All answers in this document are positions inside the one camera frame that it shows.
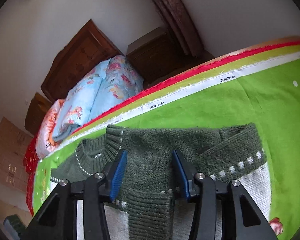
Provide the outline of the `green and white knit sweater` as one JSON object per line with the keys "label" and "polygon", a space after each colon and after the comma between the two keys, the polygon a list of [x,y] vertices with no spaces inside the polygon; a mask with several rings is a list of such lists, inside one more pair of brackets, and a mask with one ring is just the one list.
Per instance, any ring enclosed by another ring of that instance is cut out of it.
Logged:
{"label": "green and white knit sweater", "polygon": [[51,171],[51,183],[76,182],[102,171],[118,151],[127,166],[116,199],[105,212],[112,239],[187,239],[194,206],[178,195],[172,152],[213,180],[239,180],[265,217],[271,204],[266,155],[254,124],[213,128],[132,129],[110,125],[104,135],[83,139]]}

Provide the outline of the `pink floral quilt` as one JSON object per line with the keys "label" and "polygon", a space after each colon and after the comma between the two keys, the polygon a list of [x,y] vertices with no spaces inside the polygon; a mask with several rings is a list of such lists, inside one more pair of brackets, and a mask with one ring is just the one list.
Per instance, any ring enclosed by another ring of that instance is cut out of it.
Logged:
{"label": "pink floral quilt", "polygon": [[64,104],[64,99],[58,99],[47,111],[36,139],[36,154],[39,159],[44,159],[53,152],[59,143],[52,138],[53,129],[56,125],[57,116]]}

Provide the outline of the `red bedding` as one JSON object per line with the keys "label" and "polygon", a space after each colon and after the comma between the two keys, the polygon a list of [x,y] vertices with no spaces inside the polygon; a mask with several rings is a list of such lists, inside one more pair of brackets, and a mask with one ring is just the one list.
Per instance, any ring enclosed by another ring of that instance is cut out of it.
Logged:
{"label": "red bedding", "polygon": [[34,176],[36,174],[36,168],[39,161],[38,155],[36,153],[36,140],[37,134],[30,141],[23,158],[23,165],[25,167],[26,173],[28,174],[26,188],[26,204],[32,216],[34,215],[32,206]]}

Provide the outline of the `blue floral quilt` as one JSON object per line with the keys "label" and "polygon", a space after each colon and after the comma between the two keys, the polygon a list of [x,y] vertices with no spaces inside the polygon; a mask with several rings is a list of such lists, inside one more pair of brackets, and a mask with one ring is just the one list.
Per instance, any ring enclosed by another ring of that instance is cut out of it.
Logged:
{"label": "blue floral quilt", "polygon": [[52,139],[63,141],[76,129],[142,90],[143,78],[125,56],[100,62],[68,92],[57,115]]}

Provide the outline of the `small wooden headboard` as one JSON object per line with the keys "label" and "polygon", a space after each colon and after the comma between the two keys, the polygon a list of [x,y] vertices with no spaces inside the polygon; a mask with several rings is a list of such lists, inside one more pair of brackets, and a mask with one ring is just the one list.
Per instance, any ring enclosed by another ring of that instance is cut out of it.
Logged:
{"label": "small wooden headboard", "polygon": [[42,121],[51,106],[52,103],[49,100],[36,93],[27,110],[25,129],[32,135],[35,135],[39,131]]}

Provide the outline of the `light wooden wardrobe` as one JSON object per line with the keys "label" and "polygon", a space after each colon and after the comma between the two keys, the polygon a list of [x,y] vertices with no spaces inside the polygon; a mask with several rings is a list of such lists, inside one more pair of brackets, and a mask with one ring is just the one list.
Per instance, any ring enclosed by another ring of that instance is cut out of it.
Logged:
{"label": "light wooden wardrobe", "polygon": [[0,183],[26,192],[28,173],[23,165],[26,149],[33,137],[6,118],[0,122]]}

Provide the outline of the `dark wooden nightstand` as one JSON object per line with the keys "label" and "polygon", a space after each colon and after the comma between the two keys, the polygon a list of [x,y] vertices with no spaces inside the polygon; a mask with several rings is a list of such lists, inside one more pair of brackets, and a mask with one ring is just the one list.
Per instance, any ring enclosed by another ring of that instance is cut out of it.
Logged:
{"label": "dark wooden nightstand", "polygon": [[183,51],[162,27],[129,44],[126,57],[145,83],[153,83],[184,67]]}

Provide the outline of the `green cartoon bed sheet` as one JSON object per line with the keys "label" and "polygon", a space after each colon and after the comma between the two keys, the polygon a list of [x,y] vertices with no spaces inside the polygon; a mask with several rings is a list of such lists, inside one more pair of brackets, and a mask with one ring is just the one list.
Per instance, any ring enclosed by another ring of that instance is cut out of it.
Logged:
{"label": "green cartoon bed sheet", "polygon": [[33,210],[52,192],[51,171],[83,139],[108,126],[132,129],[213,128],[254,124],[270,176],[269,217],[279,239],[300,237],[300,39],[253,48],[202,64],[159,83],[91,120],[36,170]]}

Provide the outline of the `large wooden headboard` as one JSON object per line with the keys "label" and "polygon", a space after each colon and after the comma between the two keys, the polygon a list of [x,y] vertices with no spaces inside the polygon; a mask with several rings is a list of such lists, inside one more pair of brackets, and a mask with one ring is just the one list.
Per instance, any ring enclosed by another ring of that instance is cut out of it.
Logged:
{"label": "large wooden headboard", "polygon": [[121,54],[93,20],[89,20],[57,54],[41,90],[51,102],[64,99],[97,64]]}

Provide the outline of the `red floral curtain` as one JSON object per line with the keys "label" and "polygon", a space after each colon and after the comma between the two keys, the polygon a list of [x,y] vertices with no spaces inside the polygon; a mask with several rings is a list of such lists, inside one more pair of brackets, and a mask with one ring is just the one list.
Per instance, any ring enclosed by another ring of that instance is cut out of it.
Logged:
{"label": "red floral curtain", "polygon": [[198,30],[182,0],[150,0],[183,54],[208,61],[213,56],[205,50]]}

